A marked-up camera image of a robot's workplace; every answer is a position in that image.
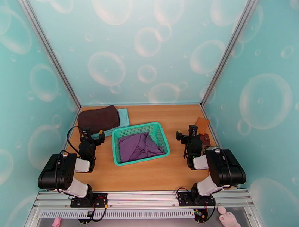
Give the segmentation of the aluminium frame post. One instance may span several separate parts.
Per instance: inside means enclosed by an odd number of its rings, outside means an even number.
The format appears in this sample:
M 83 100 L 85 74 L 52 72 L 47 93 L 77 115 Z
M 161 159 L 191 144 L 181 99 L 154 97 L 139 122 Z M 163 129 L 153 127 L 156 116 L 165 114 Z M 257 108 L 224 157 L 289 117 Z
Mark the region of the aluminium frame post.
M 208 103 L 209 97 L 212 94 L 215 85 L 217 84 L 217 81 L 219 80 L 222 71 L 224 70 L 226 64 L 228 63 L 230 56 L 232 55 L 232 52 L 239 40 L 239 38 L 241 37 L 241 34 L 246 26 L 246 24 L 248 23 L 252 13 L 254 12 L 257 4 L 258 4 L 259 0 L 248 0 L 245 8 L 240 16 L 240 18 L 237 21 L 237 24 L 233 30 L 233 33 L 231 35 L 231 38 L 227 44 L 227 47 L 221 57 L 221 60 L 218 64 L 218 66 L 215 69 L 215 72 L 212 76 L 212 79 L 207 87 L 207 90 L 201 100 L 200 103 L 200 107 L 201 109 L 204 109 L 204 107 L 206 106 L 206 104 Z
M 61 64 L 58 61 L 58 58 L 56 57 L 54 50 L 50 44 L 49 39 L 46 37 L 46 33 L 44 32 L 38 17 L 36 16 L 32 5 L 29 0 L 18 0 L 20 6 L 22 7 L 23 12 L 25 13 L 28 21 L 31 24 L 31 27 L 33 28 L 37 38 L 39 39 L 42 47 L 44 48 L 45 52 L 47 53 L 50 62 L 53 64 L 56 72 L 58 73 L 61 81 L 63 82 L 64 86 L 66 87 L 66 90 L 68 91 L 69 95 L 71 96 L 73 102 L 77 106 L 78 109 L 81 109 L 81 103 L 77 97 L 77 95 L 74 92 L 74 89 L 72 88 L 66 74 L 64 73 L 64 70 L 61 66 Z

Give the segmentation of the teal plastic mesh basket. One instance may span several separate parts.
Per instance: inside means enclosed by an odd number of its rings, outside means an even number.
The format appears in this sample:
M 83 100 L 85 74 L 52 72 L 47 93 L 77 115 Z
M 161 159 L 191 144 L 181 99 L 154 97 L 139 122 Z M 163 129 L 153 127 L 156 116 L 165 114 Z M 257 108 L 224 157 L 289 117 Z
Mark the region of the teal plastic mesh basket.
M 119 149 L 119 139 L 124 136 L 130 136 L 137 133 L 149 133 L 149 136 L 153 140 L 153 142 L 163 149 L 163 154 L 159 156 L 154 156 L 150 158 L 139 159 L 136 161 L 121 161 L 120 149 Z M 139 125 L 133 125 L 123 128 L 114 129 L 112 132 L 112 150 L 113 150 L 113 158 L 114 163 L 117 166 L 124 166 L 128 164 L 135 164 L 142 161 L 154 160 L 157 158 L 163 158 L 170 155 L 170 147 L 164 133 L 164 130 L 160 123 L 151 122 Z

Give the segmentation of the brown leather snap wallet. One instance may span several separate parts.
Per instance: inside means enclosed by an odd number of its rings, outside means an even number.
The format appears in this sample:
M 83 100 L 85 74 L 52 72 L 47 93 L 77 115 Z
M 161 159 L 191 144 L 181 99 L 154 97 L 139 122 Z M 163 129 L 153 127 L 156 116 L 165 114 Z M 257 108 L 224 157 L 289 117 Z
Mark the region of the brown leather snap wallet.
M 200 135 L 200 140 L 202 142 L 202 146 L 203 147 L 210 147 L 211 146 L 211 142 L 210 142 L 209 135 L 207 133 L 205 133 L 205 134 L 199 134 L 199 135 Z

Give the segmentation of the purple trousers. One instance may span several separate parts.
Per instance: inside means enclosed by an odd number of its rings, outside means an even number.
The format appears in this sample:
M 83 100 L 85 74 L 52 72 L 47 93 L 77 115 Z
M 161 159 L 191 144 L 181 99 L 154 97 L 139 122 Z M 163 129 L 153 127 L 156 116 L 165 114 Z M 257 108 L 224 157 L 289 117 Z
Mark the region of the purple trousers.
M 164 154 L 164 149 L 152 140 L 149 133 L 137 133 L 118 140 L 121 162 L 131 162 Z

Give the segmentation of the folded dark brown trousers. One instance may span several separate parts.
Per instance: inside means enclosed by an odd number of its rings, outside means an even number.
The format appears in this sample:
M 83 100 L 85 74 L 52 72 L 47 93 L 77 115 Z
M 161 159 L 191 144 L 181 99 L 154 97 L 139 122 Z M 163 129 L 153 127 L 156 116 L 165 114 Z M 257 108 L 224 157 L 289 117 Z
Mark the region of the folded dark brown trousers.
M 82 111 L 78 115 L 79 133 L 90 128 L 92 134 L 106 131 L 120 125 L 119 113 L 114 105 L 94 110 Z

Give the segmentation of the aluminium mounting rail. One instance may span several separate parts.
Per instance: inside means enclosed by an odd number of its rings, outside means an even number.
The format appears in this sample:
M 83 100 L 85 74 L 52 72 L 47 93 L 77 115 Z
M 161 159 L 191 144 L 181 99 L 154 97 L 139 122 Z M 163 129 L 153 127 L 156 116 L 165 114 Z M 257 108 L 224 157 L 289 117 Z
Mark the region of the aluminium mounting rail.
M 108 207 L 114 209 L 166 209 L 179 208 L 175 191 L 118 191 L 107 193 Z M 225 207 L 254 206 L 246 189 L 228 189 L 213 194 L 217 205 Z M 39 192 L 33 208 L 61 209 L 70 208 L 71 200 L 67 195 L 57 192 Z

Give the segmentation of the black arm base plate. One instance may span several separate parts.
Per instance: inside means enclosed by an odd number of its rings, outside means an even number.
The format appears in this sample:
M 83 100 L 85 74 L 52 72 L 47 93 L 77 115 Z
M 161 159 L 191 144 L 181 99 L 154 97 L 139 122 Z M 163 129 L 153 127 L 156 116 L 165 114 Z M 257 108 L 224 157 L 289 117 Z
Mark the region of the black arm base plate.
M 192 195 L 191 192 L 179 191 L 176 192 L 176 197 L 179 202 L 179 206 L 214 206 L 216 204 L 214 197 L 212 196 L 200 196 Z
M 107 193 L 93 192 L 84 198 L 71 198 L 71 208 L 104 208 L 108 204 Z

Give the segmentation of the white pink plush bunny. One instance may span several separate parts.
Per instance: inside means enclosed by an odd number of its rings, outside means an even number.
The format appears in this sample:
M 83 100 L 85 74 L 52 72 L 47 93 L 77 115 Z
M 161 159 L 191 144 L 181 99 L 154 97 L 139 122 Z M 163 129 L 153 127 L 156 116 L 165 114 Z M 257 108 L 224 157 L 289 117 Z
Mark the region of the white pink plush bunny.
M 220 213 L 219 220 L 224 227 L 241 227 L 234 214 L 228 212 L 225 207 L 219 205 L 217 210 Z

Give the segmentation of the tan leather pouch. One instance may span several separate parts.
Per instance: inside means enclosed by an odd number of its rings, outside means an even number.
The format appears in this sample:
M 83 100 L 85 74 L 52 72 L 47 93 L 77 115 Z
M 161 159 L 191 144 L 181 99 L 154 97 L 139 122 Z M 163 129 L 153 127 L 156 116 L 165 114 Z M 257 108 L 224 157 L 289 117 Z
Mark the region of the tan leather pouch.
M 197 132 L 201 135 L 204 135 L 206 133 L 209 123 L 209 120 L 202 117 L 198 117 L 195 123 L 195 126 L 197 126 Z

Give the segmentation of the folded light teal trousers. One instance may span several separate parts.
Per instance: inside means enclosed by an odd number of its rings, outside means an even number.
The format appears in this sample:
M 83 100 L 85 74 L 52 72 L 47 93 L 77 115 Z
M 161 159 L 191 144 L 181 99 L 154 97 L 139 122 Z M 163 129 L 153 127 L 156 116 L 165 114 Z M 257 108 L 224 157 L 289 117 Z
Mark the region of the folded light teal trousers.
M 119 115 L 119 119 L 120 119 L 120 125 L 115 127 L 115 128 L 104 131 L 106 137 L 111 136 L 112 132 L 115 129 L 130 126 L 130 121 L 129 121 L 127 108 L 118 109 L 117 111 L 118 111 L 118 115 Z

